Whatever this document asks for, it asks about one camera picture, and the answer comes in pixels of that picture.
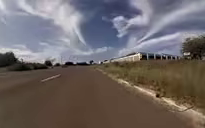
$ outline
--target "sky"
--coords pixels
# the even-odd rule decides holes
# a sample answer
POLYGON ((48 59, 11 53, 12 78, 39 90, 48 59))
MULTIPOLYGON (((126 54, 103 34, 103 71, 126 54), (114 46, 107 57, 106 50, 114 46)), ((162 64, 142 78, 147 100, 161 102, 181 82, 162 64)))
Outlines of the sky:
POLYGON ((30 62, 180 55, 205 33, 205 0, 0 0, 0 53, 30 62))

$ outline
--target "tree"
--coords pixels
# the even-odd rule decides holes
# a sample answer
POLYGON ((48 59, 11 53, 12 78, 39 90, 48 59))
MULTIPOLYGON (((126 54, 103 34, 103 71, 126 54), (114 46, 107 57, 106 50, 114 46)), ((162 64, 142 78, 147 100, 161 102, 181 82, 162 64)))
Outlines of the tree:
POLYGON ((59 66, 61 66, 60 63, 56 63, 56 64, 55 64, 55 67, 59 67, 59 66))
POLYGON ((191 59, 205 58, 205 35, 187 38, 183 43, 182 53, 191 59))
POLYGON ((90 61, 90 64, 92 65, 93 63, 94 63, 94 61, 93 61, 93 60, 91 60, 91 61, 90 61))
POLYGON ((53 66, 53 64, 52 64, 52 62, 50 61, 50 60, 46 60, 45 62, 44 62, 44 64, 46 65, 46 66, 53 66))
POLYGON ((0 53, 0 67, 7 67, 17 63, 17 58, 15 57, 14 53, 7 52, 7 53, 0 53))

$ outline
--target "asphalt road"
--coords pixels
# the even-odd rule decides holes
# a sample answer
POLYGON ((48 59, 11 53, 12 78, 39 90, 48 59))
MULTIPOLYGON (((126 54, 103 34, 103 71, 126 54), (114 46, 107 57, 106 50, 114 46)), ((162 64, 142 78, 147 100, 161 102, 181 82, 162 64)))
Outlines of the asphalt road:
POLYGON ((0 75, 0 128, 190 128, 90 67, 0 75))

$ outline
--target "dashed road line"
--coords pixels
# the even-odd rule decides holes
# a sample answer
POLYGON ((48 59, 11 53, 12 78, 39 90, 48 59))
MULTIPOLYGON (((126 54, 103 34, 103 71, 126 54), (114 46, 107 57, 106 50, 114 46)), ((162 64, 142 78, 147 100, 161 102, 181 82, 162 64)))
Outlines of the dashed road line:
POLYGON ((43 83, 43 82, 47 82, 47 81, 49 81, 49 80, 56 79, 56 78, 58 78, 58 77, 60 77, 60 76, 61 76, 61 74, 58 74, 58 75, 55 75, 55 76, 52 76, 52 77, 43 79, 43 80, 41 80, 41 82, 42 82, 42 83, 43 83))

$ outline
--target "building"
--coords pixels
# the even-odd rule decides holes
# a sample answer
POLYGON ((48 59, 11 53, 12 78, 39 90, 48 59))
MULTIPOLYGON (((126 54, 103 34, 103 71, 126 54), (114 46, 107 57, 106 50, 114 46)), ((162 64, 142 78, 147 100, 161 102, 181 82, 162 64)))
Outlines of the building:
POLYGON ((181 57, 169 54, 133 53, 127 56, 111 59, 110 62, 140 61, 140 60, 179 60, 181 57))

